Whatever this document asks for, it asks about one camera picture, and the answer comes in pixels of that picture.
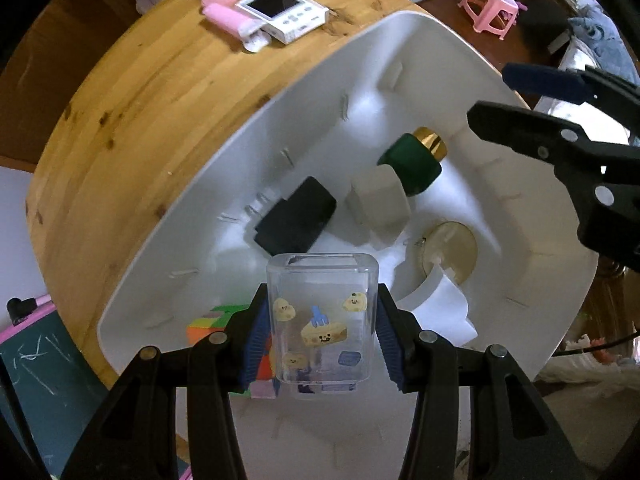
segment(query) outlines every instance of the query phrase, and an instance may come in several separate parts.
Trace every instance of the transparent plastic cup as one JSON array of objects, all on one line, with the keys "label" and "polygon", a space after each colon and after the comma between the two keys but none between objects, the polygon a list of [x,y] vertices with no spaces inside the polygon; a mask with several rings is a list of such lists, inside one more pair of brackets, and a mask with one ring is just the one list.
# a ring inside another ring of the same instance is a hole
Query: transparent plastic cup
[{"label": "transparent plastic cup", "polygon": [[352,391],[370,375],[378,262],[369,254],[278,254],[267,265],[276,377]]}]

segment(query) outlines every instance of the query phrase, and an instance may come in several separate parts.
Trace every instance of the rubik's cube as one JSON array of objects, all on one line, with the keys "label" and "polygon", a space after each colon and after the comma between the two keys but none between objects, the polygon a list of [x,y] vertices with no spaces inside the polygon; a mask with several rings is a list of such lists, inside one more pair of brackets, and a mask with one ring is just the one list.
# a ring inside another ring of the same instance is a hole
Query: rubik's cube
[{"label": "rubik's cube", "polygon": [[220,305],[212,308],[203,317],[194,319],[187,327],[187,339],[190,345],[195,345],[200,339],[212,332],[222,332],[231,316],[236,312],[247,310],[249,305]]},{"label": "rubik's cube", "polygon": [[[248,304],[221,305],[212,308],[203,317],[194,319],[187,327],[187,339],[190,345],[195,345],[203,337],[212,332],[222,332],[233,314],[249,308]],[[280,389],[280,382],[275,378],[275,354],[271,345],[271,335],[267,338],[264,354],[258,366],[255,381],[249,384],[249,389],[243,395],[250,395],[252,399],[275,399]]]}]

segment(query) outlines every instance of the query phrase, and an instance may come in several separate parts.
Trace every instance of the gold bottle cap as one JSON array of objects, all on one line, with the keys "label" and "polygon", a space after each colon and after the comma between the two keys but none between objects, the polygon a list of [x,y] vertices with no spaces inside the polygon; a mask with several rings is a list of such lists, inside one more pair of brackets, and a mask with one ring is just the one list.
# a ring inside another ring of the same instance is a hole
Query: gold bottle cap
[{"label": "gold bottle cap", "polygon": [[431,155],[433,155],[438,162],[447,156],[447,145],[433,130],[421,126],[414,131],[413,136],[420,140],[422,145],[431,152]]}]

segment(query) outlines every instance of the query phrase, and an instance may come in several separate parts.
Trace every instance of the metal screw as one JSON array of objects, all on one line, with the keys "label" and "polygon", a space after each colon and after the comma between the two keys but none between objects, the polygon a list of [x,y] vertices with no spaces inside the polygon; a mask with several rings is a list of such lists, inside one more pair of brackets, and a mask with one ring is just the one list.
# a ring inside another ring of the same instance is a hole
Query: metal screw
[{"label": "metal screw", "polygon": [[564,128],[560,132],[560,135],[564,140],[568,140],[569,142],[575,142],[576,140],[578,140],[578,134],[573,130],[569,130],[568,128]]},{"label": "metal screw", "polygon": [[435,343],[438,340],[438,334],[436,334],[433,330],[422,330],[418,337],[420,341],[425,343]]},{"label": "metal screw", "polygon": [[489,348],[489,352],[499,358],[507,357],[507,355],[509,354],[507,349],[502,345],[491,345],[491,347]]},{"label": "metal screw", "polygon": [[212,345],[222,345],[226,341],[226,334],[224,332],[214,332],[209,336],[209,342]]},{"label": "metal screw", "polygon": [[596,193],[596,198],[598,199],[598,202],[600,202],[602,205],[606,205],[606,206],[613,205],[613,201],[614,201],[613,193],[608,187],[597,186],[595,193]]},{"label": "metal screw", "polygon": [[145,346],[140,351],[140,359],[144,361],[151,361],[158,354],[158,349],[155,346]]}]

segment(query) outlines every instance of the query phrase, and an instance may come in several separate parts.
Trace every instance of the green chalkboard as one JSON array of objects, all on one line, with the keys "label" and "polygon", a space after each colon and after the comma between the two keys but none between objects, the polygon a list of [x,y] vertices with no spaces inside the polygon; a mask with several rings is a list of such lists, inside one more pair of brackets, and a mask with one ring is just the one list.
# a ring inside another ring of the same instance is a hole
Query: green chalkboard
[{"label": "green chalkboard", "polygon": [[[56,311],[0,344],[20,405],[48,471],[59,476],[107,394]],[[6,398],[0,410],[8,416]]]}]

